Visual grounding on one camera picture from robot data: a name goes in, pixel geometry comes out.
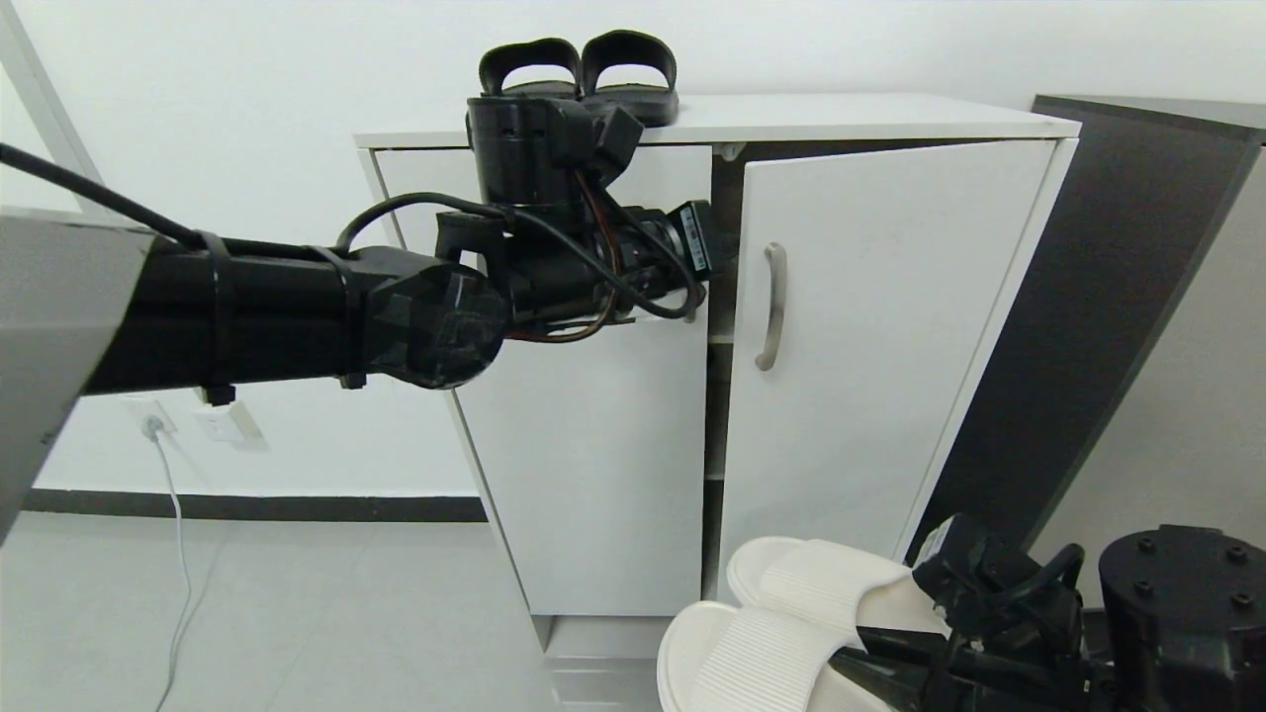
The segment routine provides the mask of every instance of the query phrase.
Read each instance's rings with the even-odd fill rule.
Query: cabinet door
[[[385,152],[379,165],[391,194],[479,199],[470,151]],[[643,147],[611,194],[672,209],[708,198],[710,181],[709,147]],[[409,248],[433,248],[434,213],[400,212]],[[705,313],[572,345],[508,342],[457,390],[533,613],[671,616],[699,599]]]
[[[998,303],[1004,276],[1031,256],[1018,245],[1052,149],[1013,141],[747,166],[723,564],[772,535],[898,556],[933,454],[955,437],[951,410],[970,402],[968,365],[987,359],[985,324],[1010,307]],[[777,359],[761,370],[771,243],[786,256],[786,302]]]

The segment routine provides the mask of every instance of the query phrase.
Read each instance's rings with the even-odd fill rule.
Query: cabinet handle
[[[765,351],[756,357],[756,367],[768,371],[779,357],[782,343],[782,317],[787,307],[787,251],[777,242],[765,246],[770,261],[770,326],[765,329]]]

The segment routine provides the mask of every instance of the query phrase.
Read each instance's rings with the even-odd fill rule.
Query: black baseboard
[[[487,522],[477,497],[180,495],[189,519],[268,522]],[[175,517],[171,497],[139,492],[33,489],[23,509],[114,517]]]

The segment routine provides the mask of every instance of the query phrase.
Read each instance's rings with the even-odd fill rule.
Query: wall outlet
[[[141,433],[146,437],[149,437],[149,431],[146,429],[146,421],[149,418],[162,421],[162,432],[167,435],[176,432],[176,423],[172,422],[167,410],[163,410],[157,398],[152,395],[124,395],[123,405],[132,414],[132,419],[137,422],[137,427],[141,428]]]
[[[216,442],[249,442],[263,433],[254,423],[246,403],[237,400],[229,405],[204,405],[194,410],[194,419],[210,440]]]

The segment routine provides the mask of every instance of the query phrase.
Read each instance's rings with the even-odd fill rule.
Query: robotic arm
[[[436,193],[387,199],[329,247],[192,231],[10,146],[0,162],[146,226],[38,213],[0,217],[0,544],[82,394],[387,374],[456,388],[504,340],[568,343],[628,323],[677,319],[733,257],[706,200],[670,214],[606,193],[642,125],[614,106],[476,98],[467,134],[484,203]],[[438,215],[436,256],[356,250],[377,218],[413,204]],[[461,264],[477,256],[479,270]],[[657,299],[684,291],[680,307]]]

